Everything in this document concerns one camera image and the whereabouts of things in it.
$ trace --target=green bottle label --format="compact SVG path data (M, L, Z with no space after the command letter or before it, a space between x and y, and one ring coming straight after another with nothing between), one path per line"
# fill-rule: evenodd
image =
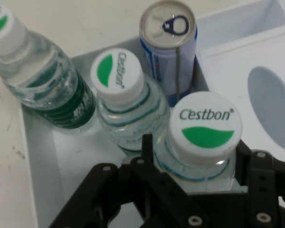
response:
M94 111L94 95L79 74L77 89L68 102L56 109L36 110L53 125L65 129L75 129L86 124Z

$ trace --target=clear water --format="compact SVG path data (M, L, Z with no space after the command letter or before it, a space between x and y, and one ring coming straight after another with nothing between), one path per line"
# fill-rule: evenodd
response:
M27 31L14 53L0 56L0 76L9 90L55 126L81 131L95 99L65 53L38 33Z
M163 91L148 76L137 101L117 107L97 98L97 113L109 137L127 155L142 148L142 136L152 133L154 139L168 125L170 108Z
M213 166L189 165L181 162L172 149L167 129L161 132L153 142L154 163L161 170L169 173L187 193L213 192L230 190L235 174L236 153L228 160Z

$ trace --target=can lid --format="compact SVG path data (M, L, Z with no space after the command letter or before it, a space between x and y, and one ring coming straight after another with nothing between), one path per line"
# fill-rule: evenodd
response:
M175 156L189 164L216 164L227 159L242 134L236 107L212 92L196 92L181 99L168 130Z
M91 79L97 94L112 105L126 105L143 90L144 75L138 58L130 51L112 48L94 60Z
M6 7L0 6L0 55L15 51L24 41L26 28Z
M176 48L195 34L195 18L188 6L177 1L161 1L143 13L140 34L157 48Z

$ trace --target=oval hole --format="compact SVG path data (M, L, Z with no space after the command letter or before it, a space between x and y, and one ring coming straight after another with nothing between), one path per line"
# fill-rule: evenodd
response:
M256 67L248 77L248 92L259 122L285 149L285 84L269 69Z

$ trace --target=white table surface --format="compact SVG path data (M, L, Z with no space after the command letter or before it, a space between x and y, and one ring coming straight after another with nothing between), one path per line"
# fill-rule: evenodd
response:
M143 10L156 0L0 0L30 29L70 57L138 34ZM182 0L200 16L253 0ZM128 33L112 29L127 22ZM0 228L32 228L29 177L19 122L19 102L0 81Z

